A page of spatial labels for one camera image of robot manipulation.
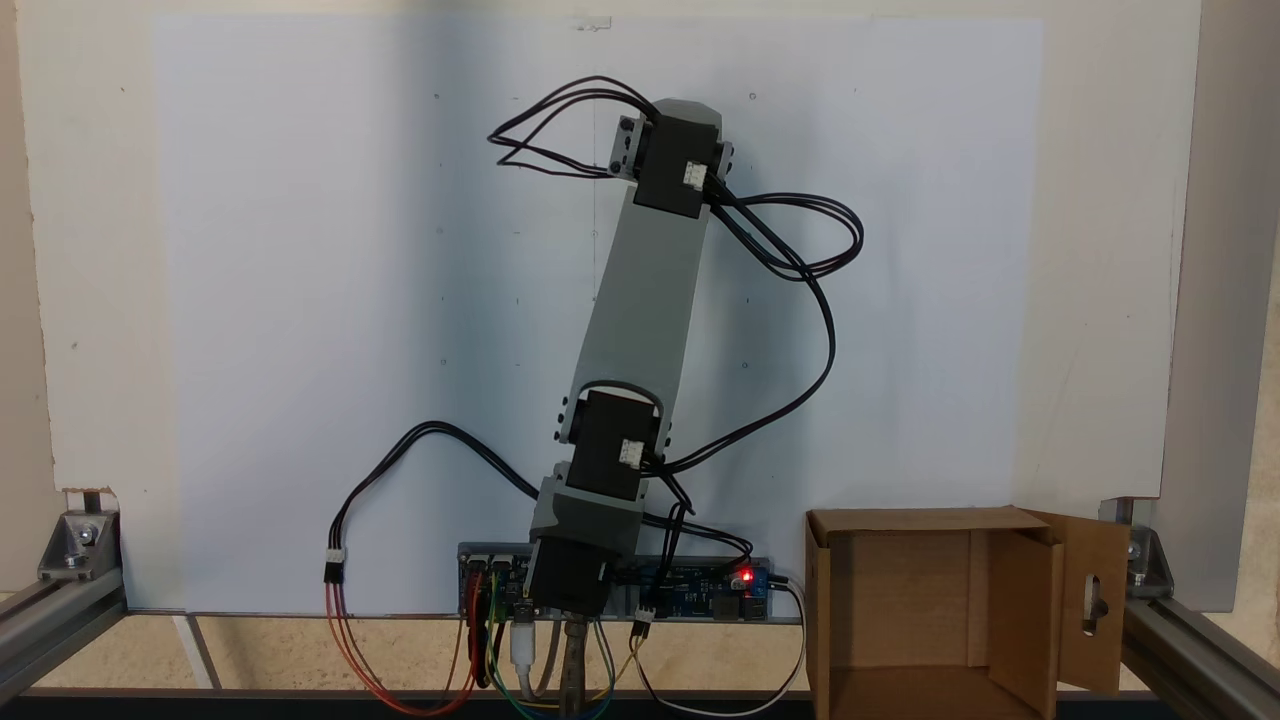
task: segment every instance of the white board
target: white board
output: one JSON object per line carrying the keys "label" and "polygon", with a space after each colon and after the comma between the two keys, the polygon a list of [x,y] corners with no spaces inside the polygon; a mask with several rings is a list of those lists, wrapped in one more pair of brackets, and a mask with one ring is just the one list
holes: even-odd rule
{"label": "white board", "polygon": [[[698,519],[799,574],[806,509],[1011,501],[1041,22],[576,24],[157,20],[188,610],[319,612],[334,511],[416,421],[470,429],[535,483],[568,456],[552,433],[622,187],[498,169],[484,136],[593,72],[719,110],[740,193],[828,193],[868,228],[824,283],[829,380],[684,478]],[[599,158],[621,111],[566,114],[547,141]],[[809,258],[845,242],[767,218]],[[676,456],[794,397],[826,352],[804,288],[719,228],[690,337]],[[356,612],[452,611],[456,543],[527,533],[531,502],[466,448],[420,446],[348,521]]]}
{"label": "white board", "polygon": [[[182,10],[396,19],[440,5],[186,0]],[[581,12],[566,0],[485,6]],[[175,9],[40,0],[20,10],[54,480],[116,495],[129,605],[182,610],[186,575],[200,569],[187,568],[184,551],[154,44],[155,19]],[[1102,498],[1158,495],[1199,0],[599,0],[599,18],[567,22],[604,33],[636,14],[681,23],[886,10],[1043,20],[1014,498],[1092,515]]]}

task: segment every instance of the white wall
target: white wall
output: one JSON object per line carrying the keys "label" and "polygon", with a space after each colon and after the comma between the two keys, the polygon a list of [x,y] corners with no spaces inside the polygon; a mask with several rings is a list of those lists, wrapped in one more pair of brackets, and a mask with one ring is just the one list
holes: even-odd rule
{"label": "white wall", "polygon": [[[1092,515],[1105,497],[1156,495],[1199,3],[664,3],[639,9],[618,3],[591,12],[768,13],[782,6],[791,13],[1044,19],[1018,500]],[[394,13],[404,5],[20,4],[55,479],[59,487],[111,487],[119,495],[131,603],[182,607],[150,58],[150,19],[157,12]],[[575,6],[545,3],[526,12],[572,14]]]}

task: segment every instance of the cardboard box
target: cardboard box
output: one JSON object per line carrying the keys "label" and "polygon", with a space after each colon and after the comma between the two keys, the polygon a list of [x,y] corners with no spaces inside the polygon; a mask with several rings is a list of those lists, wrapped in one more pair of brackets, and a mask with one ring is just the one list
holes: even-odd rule
{"label": "cardboard box", "polygon": [[818,720],[1052,719],[1120,684],[1129,528],[1016,507],[812,510]]}

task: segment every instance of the black cable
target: black cable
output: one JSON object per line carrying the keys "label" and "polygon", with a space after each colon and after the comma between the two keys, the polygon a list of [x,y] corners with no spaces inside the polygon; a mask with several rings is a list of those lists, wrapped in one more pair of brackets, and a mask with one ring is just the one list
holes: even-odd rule
{"label": "black cable", "polygon": [[[466,430],[458,428],[457,425],[442,420],[428,420],[425,423],[420,423],[412,427],[408,432],[406,432],[404,436],[401,437],[401,439],[397,441],[394,446],[392,446],[392,448],[378,462],[378,465],[374,466],[374,469],[369,473],[369,475],[364,480],[361,480],[360,484],[357,484],[353,491],[351,491],[351,495],[347,496],[346,502],[342,503],[342,509],[338,510],[338,515],[334,516],[333,524],[330,524],[329,527],[329,548],[332,550],[342,548],[343,524],[346,521],[347,512],[351,509],[351,503],[356,500],[356,497],[358,497],[360,493],[369,489],[370,486],[372,486],[379,478],[387,474],[387,471],[390,470],[392,466],[396,465],[396,462],[398,462],[399,459],[403,457],[406,452],[408,452],[410,447],[412,447],[415,442],[435,433],[447,434],[462,442],[472,452],[483,457],[484,461],[488,462],[494,470],[498,470],[498,474],[502,475],[503,479],[506,479],[508,483],[511,483],[512,487],[518,489],[529,498],[538,500],[538,488],[535,488],[532,484],[525,480],[525,478],[522,478],[520,473],[517,473],[511,465],[508,465],[502,457],[499,457],[497,452],[490,450],[489,446],[484,445],[483,442],[476,439]],[[660,515],[654,515],[652,512],[645,512],[644,516],[641,518],[641,521],[650,528],[658,528],[662,530],[668,529],[672,524],[672,521],[668,520],[667,518],[663,518]],[[748,539],[726,533],[723,530],[718,530],[716,528],[709,528],[707,525],[685,523],[682,532],[685,534],[719,542],[737,550],[741,553],[740,557],[735,560],[735,564],[737,565],[741,565],[741,562],[744,561],[749,561],[750,555],[754,550],[754,546]]]}
{"label": "black cable", "polygon": [[663,534],[662,556],[658,560],[658,569],[653,574],[653,582],[649,584],[649,593],[646,596],[646,605],[649,607],[658,607],[662,584],[667,582],[667,574],[671,573],[671,566],[676,561],[676,544],[680,542],[680,532],[685,524],[686,511],[687,509],[684,503],[676,502],[671,506],[671,511],[667,514],[667,520],[671,524]]}
{"label": "black cable", "polygon": [[[607,83],[607,85],[613,85],[618,90],[600,88],[600,87],[586,87],[572,91],[570,90],[586,83]],[[500,126],[498,126],[497,129],[489,133],[488,137],[489,142],[503,147],[511,147],[509,152],[498,159],[498,165],[526,168],[530,170],[538,170],[540,173],[550,176],[572,177],[582,179],[604,179],[612,177],[605,168],[582,163],[580,160],[575,160],[559,152],[554,152],[544,147],[538,147],[532,145],[532,140],[538,137],[538,135],[543,131],[543,128],[545,128],[553,119],[556,119],[557,115],[572,108],[573,105],[585,102],[588,100],[612,100],[616,102],[622,102],[635,108],[649,119],[657,118],[659,115],[658,109],[653,105],[653,102],[649,102],[649,100],[646,100],[643,95],[636,92],[626,83],[618,82],[607,76],[589,76],[579,78],[573,82],[566,83],[556,88],[549,95],[547,95],[545,97],[535,102],[532,106],[530,106],[527,110],[502,123]],[[549,114],[545,118],[543,118],[541,122],[539,122],[538,126],[535,126],[534,129],[527,136],[525,136],[524,140],[516,140],[506,135],[513,131],[515,128],[520,127],[521,124],[538,117],[539,114],[547,113],[548,110],[550,110]],[[543,168],[540,165],[534,165],[530,163],[515,160],[516,155],[518,155],[524,150],[541,155],[548,160],[553,160],[561,164],[562,167],[568,168],[568,170],[553,170],[549,168]]]}
{"label": "black cable", "polygon": [[[796,607],[800,611],[800,620],[801,620],[800,632],[801,635],[804,635],[804,633],[808,630],[808,625],[805,624],[805,616],[804,616],[804,600],[795,591],[795,588],[792,588],[787,583],[771,582],[769,589],[786,592],[787,594],[791,596],[791,600],[795,601]],[[800,657],[796,660],[796,665],[791,670],[791,674],[787,676],[786,682],[782,684],[782,687],[774,691],[773,694],[765,698],[764,702],[762,702],[759,706],[756,706],[753,710],[744,710],[739,712],[714,712],[714,711],[701,710],[698,707],[685,707],[659,697],[658,692],[653,687],[653,683],[649,682],[649,676],[645,674],[644,665],[640,662],[639,648],[636,646],[637,642],[640,642],[640,635],[636,634],[632,634],[631,638],[627,641],[627,647],[631,650],[631,655],[635,656],[636,674],[640,676],[640,683],[644,684],[645,691],[649,692],[649,697],[652,697],[654,702],[657,702],[658,706],[662,707],[663,712],[669,717],[737,719],[737,717],[751,717],[756,714],[764,712],[765,710],[769,710],[773,705],[776,705],[780,700],[782,700],[786,696],[786,693],[791,689],[791,685],[800,674],[800,667],[801,664],[804,662],[804,650],[805,650],[804,644],[801,644]]]}
{"label": "black cable", "polygon": [[[818,279],[819,277],[828,275],[851,263],[855,258],[858,258],[863,249],[861,219],[859,219],[852,210],[836,200],[818,195],[796,192],[756,195],[744,200],[736,197],[716,176],[708,176],[707,183],[709,186],[707,191],[707,201],[710,205],[712,214],[724,223],[724,227],[728,228],[730,233],[732,233],[733,237],[737,238],[739,242],[741,242],[742,246],[746,247],[748,251],[750,251],[751,255],[765,266],[765,269],[786,281],[803,282],[809,287],[814,300],[818,302],[818,310],[822,313],[823,328],[827,332],[827,361],[822,373],[813,382],[813,384],[810,384],[795,400],[787,402],[773,413],[759,418],[758,420],[748,423],[746,425],[742,425],[741,428],[737,428],[736,430],[704,445],[685,457],[672,462],[666,462],[649,470],[652,474],[657,474],[659,471],[687,471],[705,462],[717,452],[739,442],[746,436],[790,415],[797,407],[804,405],[810,397],[813,397],[815,392],[818,392],[818,388],[827,382],[827,375],[831,374],[831,369],[836,364],[836,322],[832,316],[831,304],[828,302],[822,286],[818,283]],[[804,259],[786,243],[786,241],[778,237],[778,234],[773,232],[768,224],[765,224],[759,217],[755,215],[755,213],[750,210],[751,205],[791,205],[822,213],[840,220],[850,231],[852,243],[847,250],[838,255],[813,264],[805,263]],[[759,231],[768,243],[772,245],[778,254],[781,254],[781,258],[773,255],[764,246],[762,246],[750,232],[748,232],[736,219],[733,219],[732,215],[730,215],[728,209],[737,211],[751,227]]]}
{"label": "black cable", "polygon": [[343,502],[342,509],[338,510],[338,515],[334,516],[333,524],[329,525],[329,548],[338,550],[342,547],[342,525],[346,521],[347,511],[351,509],[351,503],[356,500],[356,497],[365,492],[369,486],[374,484],[378,478],[381,478],[387,470],[390,470],[392,466],[399,461],[406,452],[408,452],[408,448],[412,447],[415,442],[435,433],[443,433],[461,441],[471,448],[472,452],[483,457],[485,462],[493,466],[494,470],[498,470],[498,474],[506,478],[508,483],[516,487],[516,489],[534,500],[538,500],[538,488],[521,478],[520,473],[512,469],[512,466],[508,465],[502,457],[498,457],[498,454],[489,450],[486,445],[457,425],[444,423],[442,420],[428,420],[426,423],[413,425],[413,428],[404,433],[404,436],[397,441],[394,446],[392,446],[387,456],[383,457],[376,466],[374,466],[372,471],[370,471],[369,475],[356,486],[356,489],[351,491],[351,495],[347,496],[347,501]]}
{"label": "black cable", "polygon": [[652,468],[653,469],[653,474],[655,477],[658,477],[659,479],[662,479],[662,483],[664,486],[667,486],[667,489],[671,491],[671,495],[676,498],[676,502],[680,502],[681,505],[684,505],[685,510],[690,515],[696,515],[696,512],[694,512],[694,501],[692,501],[692,498],[690,498],[689,493],[685,492],[685,488],[680,484],[680,480],[676,479],[676,475],[673,475],[672,473],[668,473],[664,469],[660,457],[653,455],[652,452],[649,452],[646,450],[645,454],[644,454],[644,464],[641,465],[641,468],[645,469],[645,470],[648,470],[648,469]]}

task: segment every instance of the blue circuit board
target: blue circuit board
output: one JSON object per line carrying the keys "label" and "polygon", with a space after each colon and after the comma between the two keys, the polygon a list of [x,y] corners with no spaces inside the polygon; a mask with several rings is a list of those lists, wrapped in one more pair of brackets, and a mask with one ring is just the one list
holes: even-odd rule
{"label": "blue circuit board", "polygon": [[[524,543],[462,543],[458,546],[458,612],[465,615],[466,582],[479,564],[502,568],[498,583],[499,615],[507,616],[522,598],[532,547]],[[771,616],[769,564],[726,574],[728,557],[676,557],[659,588],[658,619],[717,623],[764,621]],[[630,619],[658,570],[658,556],[640,556],[617,569],[605,619]]]}

